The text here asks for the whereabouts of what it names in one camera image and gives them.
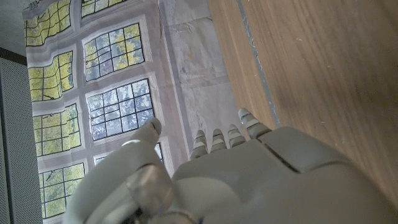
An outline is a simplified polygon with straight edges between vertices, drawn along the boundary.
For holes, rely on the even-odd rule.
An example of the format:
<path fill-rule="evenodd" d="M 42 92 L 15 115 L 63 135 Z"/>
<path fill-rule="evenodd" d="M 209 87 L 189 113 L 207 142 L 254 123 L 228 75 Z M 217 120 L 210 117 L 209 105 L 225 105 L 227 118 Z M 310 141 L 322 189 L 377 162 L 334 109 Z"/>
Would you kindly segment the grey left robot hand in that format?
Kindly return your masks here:
<path fill-rule="evenodd" d="M 65 223 L 396 223 L 397 208 L 351 160 L 290 127 L 269 129 L 239 110 L 247 130 L 198 131 L 169 174 L 152 118 L 90 171 Z"/>

